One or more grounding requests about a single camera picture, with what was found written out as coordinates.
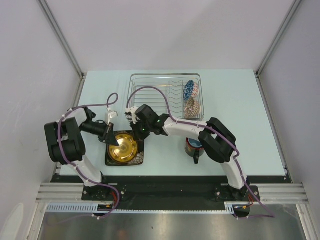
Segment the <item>metal wire dish rack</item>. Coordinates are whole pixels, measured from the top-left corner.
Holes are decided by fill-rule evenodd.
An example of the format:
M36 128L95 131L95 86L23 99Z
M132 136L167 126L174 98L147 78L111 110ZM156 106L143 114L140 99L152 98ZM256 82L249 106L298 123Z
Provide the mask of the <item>metal wire dish rack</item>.
M183 99L186 83L194 81L191 97L201 105L197 118L185 118ZM201 121L205 117L201 76L198 73L134 73L130 76L127 106L150 106L158 115L167 114L168 108L174 117Z

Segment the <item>blue patterned bowl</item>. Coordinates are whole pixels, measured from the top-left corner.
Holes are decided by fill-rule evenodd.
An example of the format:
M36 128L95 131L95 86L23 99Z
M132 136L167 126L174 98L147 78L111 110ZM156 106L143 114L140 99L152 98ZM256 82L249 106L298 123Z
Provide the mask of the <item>blue patterned bowl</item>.
M193 94L195 82L193 80L189 80L183 89L183 100L187 101Z

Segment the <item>brown patterned white bowl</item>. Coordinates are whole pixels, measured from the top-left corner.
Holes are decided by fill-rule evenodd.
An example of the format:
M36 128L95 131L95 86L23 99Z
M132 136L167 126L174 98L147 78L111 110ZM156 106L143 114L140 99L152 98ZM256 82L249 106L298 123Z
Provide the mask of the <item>brown patterned white bowl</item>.
M194 119L197 118L201 112L200 103L194 98L190 97L184 106L184 118L185 119Z

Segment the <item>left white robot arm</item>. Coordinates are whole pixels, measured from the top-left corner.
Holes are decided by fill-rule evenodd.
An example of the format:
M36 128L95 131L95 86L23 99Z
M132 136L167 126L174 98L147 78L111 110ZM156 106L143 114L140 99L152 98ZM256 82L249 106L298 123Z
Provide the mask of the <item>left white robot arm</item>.
M111 188L103 183L103 174L86 156L82 132L97 136L101 143L119 146L110 121L94 121L96 114L88 107L68 110L58 121L44 126L48 153L54 163L67 165L82 179L85 187L94 187L93 194L100 200L110 196Z

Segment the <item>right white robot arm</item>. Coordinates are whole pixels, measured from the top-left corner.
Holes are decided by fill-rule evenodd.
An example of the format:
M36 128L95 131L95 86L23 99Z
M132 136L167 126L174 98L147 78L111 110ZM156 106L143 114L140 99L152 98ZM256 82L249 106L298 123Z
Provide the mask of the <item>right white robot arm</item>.
M145 140L151 133L197 140L207 156L221 164L227 177L229 194L237 201L248 196L249 183L237 160L240 152L236 147L236 138L217 118L212 117L207 122L183 120L170 114L158 115L146 104L127 108L125 117L136 141Z

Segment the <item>yellow round patterned plate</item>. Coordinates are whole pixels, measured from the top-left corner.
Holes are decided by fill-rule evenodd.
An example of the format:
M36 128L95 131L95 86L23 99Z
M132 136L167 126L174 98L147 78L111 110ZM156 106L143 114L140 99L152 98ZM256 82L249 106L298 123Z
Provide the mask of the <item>yellow round patterned plate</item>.
M118 165L127 165L138 155L139 145L134 137L125 131L118 132L115 135L118 146L107 145L106 159L111 163Z

